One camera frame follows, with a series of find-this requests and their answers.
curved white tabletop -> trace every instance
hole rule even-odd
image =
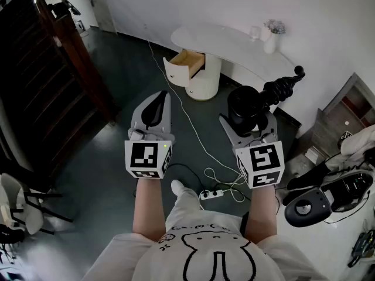
[[[249,35],[230,27],[209,23],[182,26],[172,33],[171,40],[186,50],[239,64],[265,82],[295,75],[294,66],[280,52],[266,54],[261,40],[252,42]]]

white chair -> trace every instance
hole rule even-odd
[[[23,191],[22,208],[17,208],[17,198]],[[30,189],[22,182],[4,173],[0,178],[0,210],[4,220],[4,224],[11,229],[15,229],[15,222],[26,225],[28,233],[35,234],[39,230],[48,234],[54,234],[53,231],[43,229],[43,213],[50,214],[62,220],[73,222],[71,219],[58,215],[47,208],[40,205],[38,198],[56,198],[61,197],[60,194],[42,194],[32,193]],[[23,220],[15,216],[22,214]]]

white cable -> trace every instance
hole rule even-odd
[[[168,87],[169,87],[169,88],[175,93],[176,97],[177,97],[178,100],[180,101],[180,105],[181,105],[182,111],[183,111],[183,112],[185,113],[185,115],[187,116],[187,118],[188,118],[188,120],[189,120],[189,122],[190,122],[190,124],[191,124],[191,126],[192,126],[192,128],[193,128],[193,130],[194,130],[194,132],[195,132],[195,135],[197,136],[198,141],[199,141],[200,145],[202,146],[203,150],[206,152],[206,154],[207,154],[208,156],[210,156],[210,157],[211,157],[213,160],[215,160],[218,164],[220,164],[221,166],[223,166],[223,167],[225,167],[225,168],[227,168],[227,169],[229,169],[229,170],[231,170],[231,171],[233,171],[233,172],[235,172],[235,173],[238,174],[238,176],[237,176],[237,178],[235,179],[235,181],[233,181],[233,182],[229,182],[229,183],[225,183],[225,182],[222,182],[222,181],[216,179],[215,171],[214,171],[211,167],[207,167],[207,168],[204,170],[204,175],[206,175],[206,176],[207,176],[208,178],[210,178],[210,179],[213,179],[213,180],[217,181],[218,183],[223,183],[223,184],[231,185],[231,188],[228,189],[228,190],[225,190],[225,191],[230,191],[230,193],[231,193],[233,199],[234,199],[236,202],[238,202],[238,203],[242,203],[242,202],[245,200],[245,197],[243,197],[242,201],[237,200],[237,199],[234,197],[234,194],[233,194],[233,192],[234,192],[234,191],[237,191],[237,190],[232,189],[232,187],[233,187],[234,185],[241,185],[241,184],[247,183],[247,182],[246,182],[246,179],[244,179],[244,181],[243,181],[242,183],[237,183],[237,182],[238,182],[241,178],[243,178],[244,176],[243,176],[241,173],[239,173],[238,171],[232,169],[231,167],[228,167],[228,166],[222,164],[222,162],[220,162],[220,161],[217,160],[215,157],[213,157],[209,152],[207,152],[206,148],[204,147],[202,141],[201,141],[200,138],[199,138],[198,132],[197,132],[197,130],[195,129],[192,120],[190,119],[190,116],[189,116],[188,113],[185,111],[185,109],[184,109],[184,107],[183,107],[183,105],[182,105],[182,100],[181,100],[181,98],[177,95],[176,91],[171,87],[171,85],[169,84],[168,79],[166,78],[166,75],[165,75],[164,71],[160,68],[159,63],[158,63],[158,61],[156,60],[156,58],[155,58],[155,56],[154,56],[154,51],[152,50],[152,47],[151,47],[149,41],[148,41],[148,46],[149,46],[149,48],[150,48],[150,50],[151,50],[152,58],[154,59],[154,61],[155,61],[156,65],[158,66],[160,72],[162,72],[162,74],[163,74],[163,76],[164,76],[164,79],[165,79],[165,81],[166,81]],[[209,176],[209,175],[206,174],[206,170],[208,170],[208,169],[212,170],[212,172],[213,172],[213,177],[211,177],[211,176]],[[201,195],[203,192],[204,192],[204,191],[202,191],[202,192],[199,194],[199,196],[198,196],[199,201],[200,201],[200,195]]]

power strip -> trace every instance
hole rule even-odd
[[[215,190],[215,191],[206,190],[204,193],[202,193],[200,195],[200,199],[201,200],[208,200],[208,199],[218,198],[218,197],[222,197],[222,196],[224,196],[223,190]]]

person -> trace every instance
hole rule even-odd
[[[253,189],[244,236],[241,218],[200,209],[178,181],[165,221],[161,182],[139,179],[133,233],[113,238],[83,281],[326,281],[292,243],[277,235],[274,186]]]

